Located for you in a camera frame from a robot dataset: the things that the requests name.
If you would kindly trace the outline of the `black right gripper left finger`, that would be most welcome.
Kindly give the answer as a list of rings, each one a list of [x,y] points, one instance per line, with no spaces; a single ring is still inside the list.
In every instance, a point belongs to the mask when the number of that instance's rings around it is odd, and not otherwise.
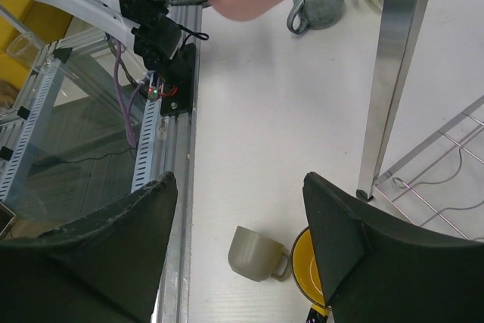
[[[148,322],[178,200],[173,173],[35,238],[1,242],[3,322]]]

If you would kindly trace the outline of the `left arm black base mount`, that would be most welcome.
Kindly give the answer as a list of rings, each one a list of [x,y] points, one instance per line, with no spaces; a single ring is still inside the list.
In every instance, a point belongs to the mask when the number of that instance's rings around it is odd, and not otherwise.
[[[188,39],[197,33],[163,18],[156,26],[132,30],[133,50],[155,73],[149,95],[161,100],[161,116],[178,116],[193,110],[197,47]]]

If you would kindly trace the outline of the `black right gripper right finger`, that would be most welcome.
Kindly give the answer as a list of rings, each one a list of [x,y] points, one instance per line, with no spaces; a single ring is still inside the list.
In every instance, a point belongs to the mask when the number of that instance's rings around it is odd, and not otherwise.
[[[361,202],[315,172],[302,194],[337,322],[481,322],[483,245]]]

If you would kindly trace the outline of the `dark speckled grey mug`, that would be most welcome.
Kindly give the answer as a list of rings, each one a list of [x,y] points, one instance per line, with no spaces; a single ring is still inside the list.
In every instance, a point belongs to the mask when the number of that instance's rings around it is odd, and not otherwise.
[[[344,7],[345,0],[293,0],[287,28],[298,36],[308,30],[326,29],[340,20]]]

